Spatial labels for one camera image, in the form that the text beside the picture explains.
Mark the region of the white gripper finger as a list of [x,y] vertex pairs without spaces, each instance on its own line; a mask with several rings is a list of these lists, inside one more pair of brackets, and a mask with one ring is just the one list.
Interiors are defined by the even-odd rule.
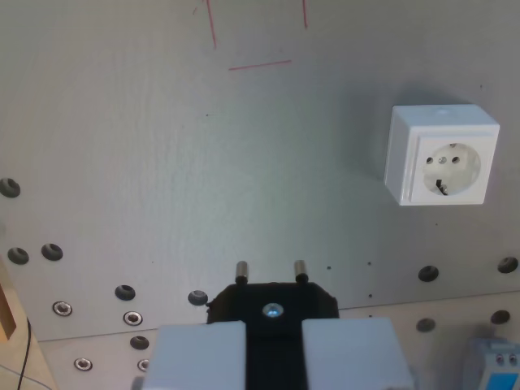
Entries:
[[302,322],[309,389],[414,389],[414,379],[388,318]]
[[246,388],[245,324],[224,322],[160,327],[143,388]]

